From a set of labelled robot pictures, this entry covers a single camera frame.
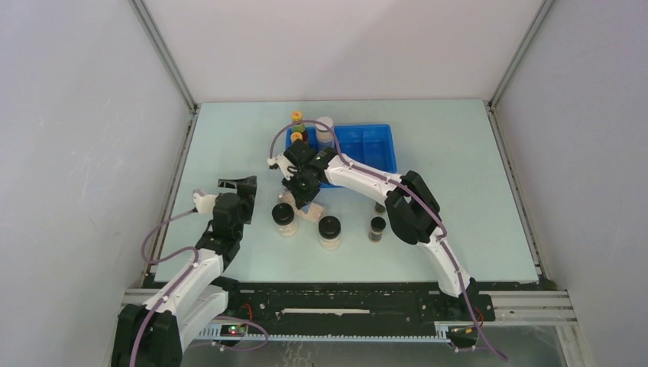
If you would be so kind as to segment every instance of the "black lid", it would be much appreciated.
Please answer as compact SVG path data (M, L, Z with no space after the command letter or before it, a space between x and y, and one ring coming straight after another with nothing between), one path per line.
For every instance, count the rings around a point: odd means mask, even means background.
M340 221L334 216L325 216L319 220L319 235L324 239L334 239L340 235Z
M272 208L272 219L280 226L291 224L295 219L295 211L288 203L278 203Z
M387 223L381 217L377 216L371 220L371 229L380 232L387 226Z

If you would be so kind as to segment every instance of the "gray floor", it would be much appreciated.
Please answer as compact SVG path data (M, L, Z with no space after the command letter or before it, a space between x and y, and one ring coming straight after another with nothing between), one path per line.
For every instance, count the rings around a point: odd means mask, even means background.
M506 353L504 363L488 352L455 355L445 344L274 342L255 352L191 349L184 367L339 367L339 366L561 366L565 365L552 327L517 326L485 329L489 340Z

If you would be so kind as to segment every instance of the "light green table surface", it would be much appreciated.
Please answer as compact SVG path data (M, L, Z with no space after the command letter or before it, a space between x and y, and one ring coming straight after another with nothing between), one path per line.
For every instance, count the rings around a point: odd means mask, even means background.
M417 171L441 206L449 243L478 281L536 281L536 269L520 223L484 105L480 100L228 102L203 103L180 181L173 214L193 206L192 191L210 193L219 178L255 174L258 191L241 251L224 275L240 281L434 281L422 252L390 230L368 240L373 203L345 188L324 189L316 202L342 222L342 245L319 245L316 225L305 220L294 237L279 236L271 218L282 190L281 173L268 170L272 137L300 110L307 119L337 125L391 126L398 170ZM284 137L275 147L283 151ZM194 214L171 223L162 254L195 245L210 216ZM167 261L156 281L170 280L188 259Z

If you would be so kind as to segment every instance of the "red wire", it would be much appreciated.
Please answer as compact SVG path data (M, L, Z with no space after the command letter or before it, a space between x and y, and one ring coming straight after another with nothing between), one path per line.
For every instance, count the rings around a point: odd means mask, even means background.
M477 307L475 307L475 311L477 311L477 313L479 313L479 320L481 320L481 323L479 324L479 327L484 326L484 315L481 313L481 311Z
M252 307L250 307L250 304L243 304L243 306L241 306L241 308L243 308L243 307L248 308L248 312L250 313L250 321L252 321L252 317L253 317L253 315L252 315Z

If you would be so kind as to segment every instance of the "blue plastic container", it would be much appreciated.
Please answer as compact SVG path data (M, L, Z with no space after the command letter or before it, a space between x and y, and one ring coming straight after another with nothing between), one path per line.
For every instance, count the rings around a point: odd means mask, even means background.
M291 128L286 133L286 148L290 147ZM323 147L317 142L316 131L313 127L308 131L308 145L319 151ZM396 155L391 128L386 124L374 125L340 125L334 126L335 136L338 137L342 153L354 160L381 171L396 173ZM322 188L335 187L322 185Z

